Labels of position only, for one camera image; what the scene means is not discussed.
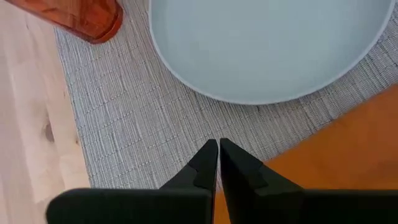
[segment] white plate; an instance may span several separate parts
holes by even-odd
[[[150,0],[157,53],[186,86],[261,105],[317,91],[381,36],[395,0]]]

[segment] woven placemat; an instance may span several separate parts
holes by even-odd
[[[183,86],[154,51],[147,0],[120,3],[124,24],[105,44],[56,30],[93,187],[160,187],[209,138],[270,159],[398,82],[398,7],[377,45],[337,82],[286,103],[240,106]]]

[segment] wooden table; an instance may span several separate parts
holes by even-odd
[[[0,0],[0,223],[44,224],[89,186],[53,26]]]

